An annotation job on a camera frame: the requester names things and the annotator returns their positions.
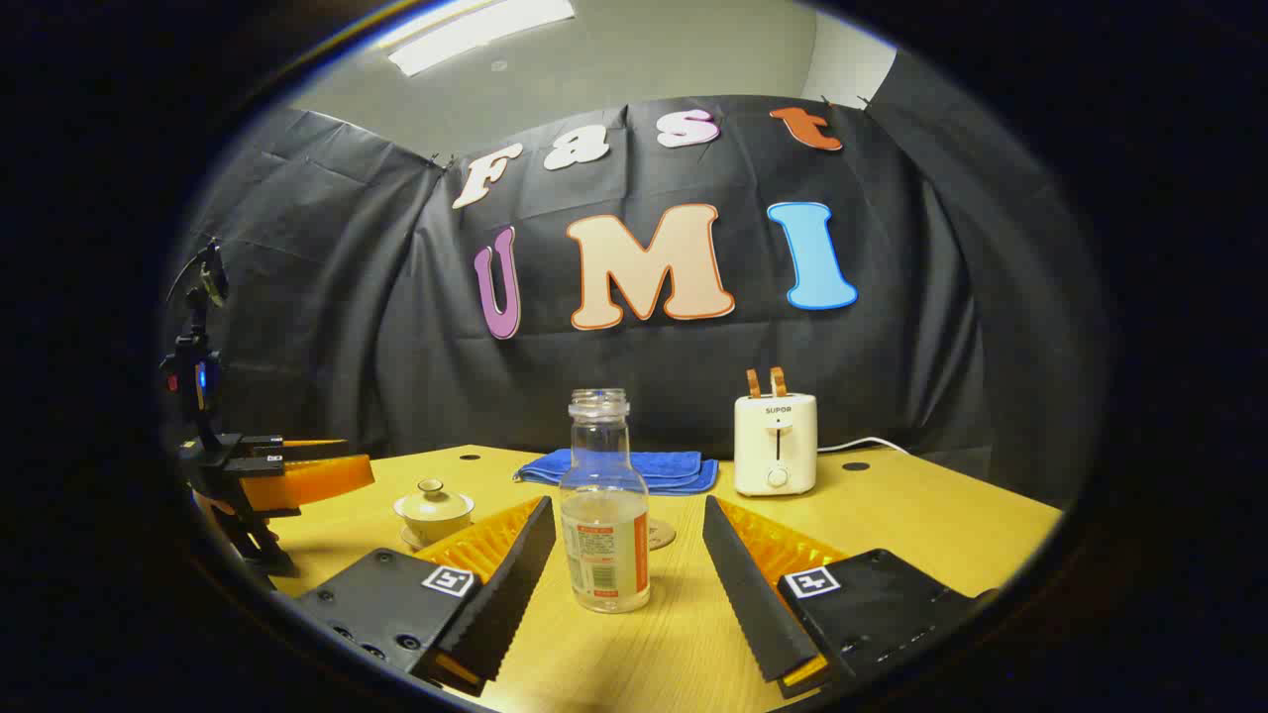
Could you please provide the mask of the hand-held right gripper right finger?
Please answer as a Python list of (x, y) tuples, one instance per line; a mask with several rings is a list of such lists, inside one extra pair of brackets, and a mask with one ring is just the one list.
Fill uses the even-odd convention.
[(762, 677), (785, 698), (883, 677), (995, 598), (967, 596), (885, 548), (842, 554), (714, 496), (702, 542)]

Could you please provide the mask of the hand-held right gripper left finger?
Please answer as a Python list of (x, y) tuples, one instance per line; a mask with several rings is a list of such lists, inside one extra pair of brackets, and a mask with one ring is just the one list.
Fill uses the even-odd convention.
[(298, 598), (346, 646), (470, 697), (498, 677), (555, 546), (538, 496), (416, 554), (377, 548)]

